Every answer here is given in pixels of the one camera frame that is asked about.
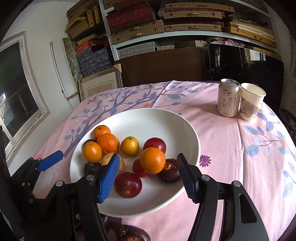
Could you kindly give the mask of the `dark chestnut plate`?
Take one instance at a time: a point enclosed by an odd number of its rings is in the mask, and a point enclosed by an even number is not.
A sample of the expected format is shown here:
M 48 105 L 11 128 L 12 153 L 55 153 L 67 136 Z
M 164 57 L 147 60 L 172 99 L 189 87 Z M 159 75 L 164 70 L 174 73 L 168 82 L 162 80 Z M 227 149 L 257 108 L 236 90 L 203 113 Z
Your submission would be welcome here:
M 83 174 L 85 175 L 94 174 L 100 166 L 101 166 L 100 162 L 96 162 L 96 163 L 86 162 L 83 167 Z

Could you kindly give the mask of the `dark red plum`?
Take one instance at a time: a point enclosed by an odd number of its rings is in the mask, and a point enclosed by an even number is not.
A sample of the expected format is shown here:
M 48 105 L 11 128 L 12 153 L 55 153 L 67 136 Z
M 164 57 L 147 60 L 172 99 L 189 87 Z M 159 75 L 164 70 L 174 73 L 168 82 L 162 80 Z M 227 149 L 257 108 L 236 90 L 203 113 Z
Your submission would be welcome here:
M 166 143 L 161 138 L 157 137 L 149 138 L 148 140 L 146 140 L 143 146 L 143 150 L 151 147 L 161 150 L 164 154 L 167 150 Z
M 122 172 L 117 175 L 114 181 L 115 192 L 123 198 L 138 196 L 142 190 L 142 181 L 134 173 Z

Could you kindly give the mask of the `pale yellow round fruit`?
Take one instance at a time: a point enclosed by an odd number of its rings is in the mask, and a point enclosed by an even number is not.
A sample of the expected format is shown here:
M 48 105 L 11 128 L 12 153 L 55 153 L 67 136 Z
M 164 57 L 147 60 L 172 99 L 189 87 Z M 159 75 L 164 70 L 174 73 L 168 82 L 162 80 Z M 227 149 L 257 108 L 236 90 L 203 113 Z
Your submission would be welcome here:
M 104 155 L 100 161 L 100 164 L 102 166 L 107 165 L 110 161 L 110 159 L 112 158 L 112 156 L 114 155 L 114 153 L 108 153 L 106 155 Z M 125 162 L 123 160 L 123 158 L 118 154 L 119 159 L 120 159 L 120 166 L 119 166 L 119 173 L 123 172 L 125 170 Z

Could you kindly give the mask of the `small red tomato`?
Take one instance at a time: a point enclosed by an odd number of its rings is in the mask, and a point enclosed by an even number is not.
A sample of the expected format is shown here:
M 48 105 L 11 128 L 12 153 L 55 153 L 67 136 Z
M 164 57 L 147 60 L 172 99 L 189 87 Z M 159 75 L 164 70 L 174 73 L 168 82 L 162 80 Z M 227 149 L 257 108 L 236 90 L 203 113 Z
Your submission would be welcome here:
M 149 175 L 147 172 L 145 172 L 145 170 L 142 169 L 142 167 L 140 165 L 140 159 L 136 159 L 133 162 L 132 171 L 139 178 L 145 178 L 145 177 L 147 177 Z

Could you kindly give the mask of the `yellow-orange round fruit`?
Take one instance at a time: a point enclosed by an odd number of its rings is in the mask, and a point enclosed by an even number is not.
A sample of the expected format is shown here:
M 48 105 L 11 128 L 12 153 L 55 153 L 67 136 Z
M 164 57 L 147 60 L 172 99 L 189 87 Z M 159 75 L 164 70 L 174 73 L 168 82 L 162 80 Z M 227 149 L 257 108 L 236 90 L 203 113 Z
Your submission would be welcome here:
M 120 145 L 121 152 L 126 156 L 136 156 L 139 152 L 139 141 L 133 137 L 126 137 Z

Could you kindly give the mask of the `large orange tangerine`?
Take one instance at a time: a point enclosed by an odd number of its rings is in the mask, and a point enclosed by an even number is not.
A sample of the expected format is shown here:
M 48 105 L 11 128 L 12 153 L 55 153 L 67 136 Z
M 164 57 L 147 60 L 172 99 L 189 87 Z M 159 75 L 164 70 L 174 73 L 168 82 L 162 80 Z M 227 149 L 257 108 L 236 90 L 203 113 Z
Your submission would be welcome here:
M 140 165 L 145 172 L 157 174 L 166 163 L 165 154 L 157 148 L 147 148 L 140 155 Z

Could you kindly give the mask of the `small orange kumquat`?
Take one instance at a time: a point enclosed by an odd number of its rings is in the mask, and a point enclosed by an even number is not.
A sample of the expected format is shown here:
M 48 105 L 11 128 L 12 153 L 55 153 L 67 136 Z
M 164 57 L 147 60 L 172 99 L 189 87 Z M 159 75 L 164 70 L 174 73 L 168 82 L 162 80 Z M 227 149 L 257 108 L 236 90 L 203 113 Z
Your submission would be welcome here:
M 102 158 L 102 149 L 95 142 L 87 142 L 83 147 L 83 156 L 90 163 L 97 163 Z

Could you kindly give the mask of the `dark brown water chestnut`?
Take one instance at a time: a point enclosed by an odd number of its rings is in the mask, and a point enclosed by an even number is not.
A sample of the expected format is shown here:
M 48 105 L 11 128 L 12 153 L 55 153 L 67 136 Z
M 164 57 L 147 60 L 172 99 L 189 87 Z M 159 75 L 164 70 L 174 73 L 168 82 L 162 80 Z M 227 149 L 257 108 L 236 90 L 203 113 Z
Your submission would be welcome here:
M 122 225 L 116 234 L 117 240 L 126 241 L 151 241 L 149 234 L 133 225 Z

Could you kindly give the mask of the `dark chestnut under finger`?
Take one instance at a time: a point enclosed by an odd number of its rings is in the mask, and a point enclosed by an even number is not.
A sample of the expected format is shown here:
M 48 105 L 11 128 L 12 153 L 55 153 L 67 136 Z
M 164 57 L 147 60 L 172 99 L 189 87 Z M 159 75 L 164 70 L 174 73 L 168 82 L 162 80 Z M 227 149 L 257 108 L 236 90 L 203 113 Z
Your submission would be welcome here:
M 84 146 L 85 146 L 88 142 L 94 142 L 94 143 L 96 143 L 96 140 L 95 140 L 95 139 L 88 139 L 88 140 L 86 140 L 86 141 L 84 142 L 84 144 L 83 144 L 83 148 L 84 148 Z

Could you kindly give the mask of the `pink floral tablecloth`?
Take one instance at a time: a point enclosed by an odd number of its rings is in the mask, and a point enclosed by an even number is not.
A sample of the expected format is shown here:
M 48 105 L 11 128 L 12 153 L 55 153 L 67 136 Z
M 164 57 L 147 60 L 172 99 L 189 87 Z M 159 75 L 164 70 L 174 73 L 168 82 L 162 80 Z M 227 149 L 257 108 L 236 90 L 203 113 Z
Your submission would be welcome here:
M 275 113 L 263 104 L 251 121 L 217 112 L 218 84 L 170 81 L 109 90 L 81 102 L 35 154 L 57 150 L 58 164 L 40 174 L 34 188 L 45 198 L 58 180 L 70 181 L 70 160 L 82 134 L 128 109 L 163 108 L 186 118 L 201 142 L 199 168 L 218 182 L 240 181 L 254 202 L 270 240 L 279 239 L 295 216 L 295 145 Z

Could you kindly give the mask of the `white oval plate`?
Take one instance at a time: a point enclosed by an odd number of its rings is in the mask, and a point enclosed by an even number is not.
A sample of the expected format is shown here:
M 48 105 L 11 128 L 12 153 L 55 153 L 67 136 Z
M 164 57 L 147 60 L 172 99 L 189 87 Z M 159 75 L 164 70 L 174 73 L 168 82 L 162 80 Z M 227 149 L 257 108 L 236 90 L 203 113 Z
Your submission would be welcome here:
M 100 213 L 113 217 L 133 217 L 154 212 L 174 201 L 183 191 L 182 181 L 171 184 L 161 182 L 157 172 L 163 164 L 157 164 L 156 149 L 143 149 L 149 138 L 160 138 L 166 144 L 166 159 L 176 158 L 183 153 L 188 163 L 196 165 L 201 155 L 200 140 L 194 127 L 181 115 L 159 108 L 139 108 L 127 110 L 100 122 L 109 127 L 119 141 L 132 136 L 139 141 L 139 152 L 136 156 L 122 155 L 125 170 L 132 171 L 134 160 L 140 159 L 140 166 L 149 175 L 142 179 L 142 190 L 133 198 L 123 198 L 115 190 L 98 205 Z

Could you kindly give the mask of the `framed picture leaning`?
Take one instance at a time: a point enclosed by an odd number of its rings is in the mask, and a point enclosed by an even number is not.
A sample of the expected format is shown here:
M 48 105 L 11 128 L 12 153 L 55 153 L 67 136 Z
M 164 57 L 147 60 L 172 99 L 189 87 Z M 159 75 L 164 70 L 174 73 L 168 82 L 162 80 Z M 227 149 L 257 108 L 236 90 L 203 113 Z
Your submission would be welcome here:
M 81 101 L 106 90 L 121 88 L 121 73 L 121 64 L 116 64 L 110 68 L 81 78 L 78 81 Z

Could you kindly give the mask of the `beige drink can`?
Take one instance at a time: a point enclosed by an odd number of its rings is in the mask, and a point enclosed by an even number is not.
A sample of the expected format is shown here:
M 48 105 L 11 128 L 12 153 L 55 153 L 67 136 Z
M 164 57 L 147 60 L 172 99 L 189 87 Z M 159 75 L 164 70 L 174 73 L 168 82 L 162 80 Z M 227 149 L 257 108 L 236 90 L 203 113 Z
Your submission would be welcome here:
M 236 116 L 240 96 L 241 88 L 238 81 L 226 78 L 221 79 L 218 87 L 217 111 L 223 116 Z

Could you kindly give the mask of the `black glass cabinet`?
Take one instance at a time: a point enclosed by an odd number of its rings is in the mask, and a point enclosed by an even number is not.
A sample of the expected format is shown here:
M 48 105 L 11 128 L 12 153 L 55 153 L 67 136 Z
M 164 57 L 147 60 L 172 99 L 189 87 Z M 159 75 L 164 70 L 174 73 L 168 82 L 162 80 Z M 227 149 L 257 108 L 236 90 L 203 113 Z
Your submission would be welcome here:
M 283 91 L 282 61 L 252 49 L 214 43 L 208 45 L 208 53 L 211 80 L 228 78 L 255 84 L 266 92 L 264 102 L 278 112 Z

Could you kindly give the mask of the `white metal shelf rack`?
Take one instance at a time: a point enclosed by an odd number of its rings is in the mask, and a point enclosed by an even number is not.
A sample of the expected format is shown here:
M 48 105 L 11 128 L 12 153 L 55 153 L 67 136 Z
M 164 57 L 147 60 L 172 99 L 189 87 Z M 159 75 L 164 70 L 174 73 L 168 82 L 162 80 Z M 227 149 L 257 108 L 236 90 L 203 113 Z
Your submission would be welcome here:
M 99 1 L 112 56 L 119 49 L 166 38 L 209 36 L 276 52 L 264 1 Z

